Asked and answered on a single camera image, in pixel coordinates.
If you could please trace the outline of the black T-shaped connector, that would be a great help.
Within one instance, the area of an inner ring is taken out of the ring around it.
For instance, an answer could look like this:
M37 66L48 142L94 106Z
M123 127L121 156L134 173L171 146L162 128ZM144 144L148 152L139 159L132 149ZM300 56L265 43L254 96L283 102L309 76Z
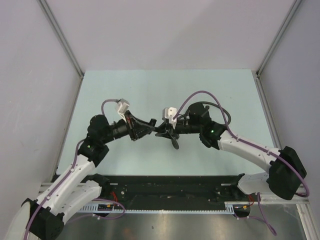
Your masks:
M150 128L151 132L155 132L155 133L159 132L159 128L156 126L156 123L157 123L156 119L154 119L154 118L150 119L148 125L149 125L149 128Z

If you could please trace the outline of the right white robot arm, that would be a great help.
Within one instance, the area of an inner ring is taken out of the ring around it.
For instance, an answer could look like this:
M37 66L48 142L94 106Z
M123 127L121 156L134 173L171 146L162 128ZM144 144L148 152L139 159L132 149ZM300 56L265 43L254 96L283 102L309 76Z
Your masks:
M284 200L298 195L297 190L307 172L293 148L272 148L231 134L226 125L211 119L209 109L200 102L193 103L187 114L188 118L180 119L176 108L164 108L163 123L158 127L156 136L170 139L174 148L178 149L180 135L198 134L207 148L235 154L264 170L264 173L238 176L235 185L230 188L235 200L242 201L257 192L272 192Z

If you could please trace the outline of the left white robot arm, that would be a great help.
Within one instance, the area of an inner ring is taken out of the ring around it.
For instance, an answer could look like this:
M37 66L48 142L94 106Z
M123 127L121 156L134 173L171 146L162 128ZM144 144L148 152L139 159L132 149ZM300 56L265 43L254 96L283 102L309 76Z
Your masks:
M73 161L66 171L35 200L26 199L30 213L23 239L33 234L41 240L55 240L81 207L92 200L105 200L112 195L110 180L99 174L89 177L81 189L76 187L105 158L109 152L107 143L125 136L133 141L139 140L155 130L156 122L154 118L141 120L129 110L112 124L103 114L93 116L86 138L77 143Z

